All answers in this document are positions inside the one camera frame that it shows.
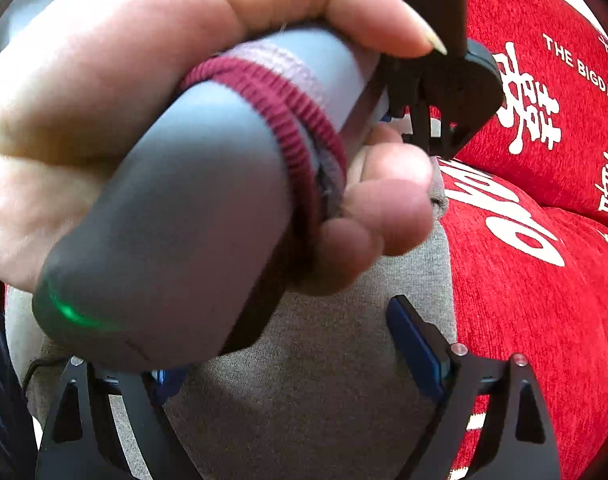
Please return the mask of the person's left hand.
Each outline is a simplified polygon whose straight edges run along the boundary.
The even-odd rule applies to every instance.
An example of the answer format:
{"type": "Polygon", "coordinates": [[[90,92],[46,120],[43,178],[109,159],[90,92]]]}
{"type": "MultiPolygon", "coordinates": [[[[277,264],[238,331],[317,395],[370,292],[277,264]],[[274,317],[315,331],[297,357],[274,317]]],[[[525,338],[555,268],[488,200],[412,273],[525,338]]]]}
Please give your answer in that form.
{"type": "Polygon", "coordinates": [[[0,281],[36,288],[192,67],[307,18],[396,58],[445,51],[403,0],[54,0],[0,52],[0,281]]]}

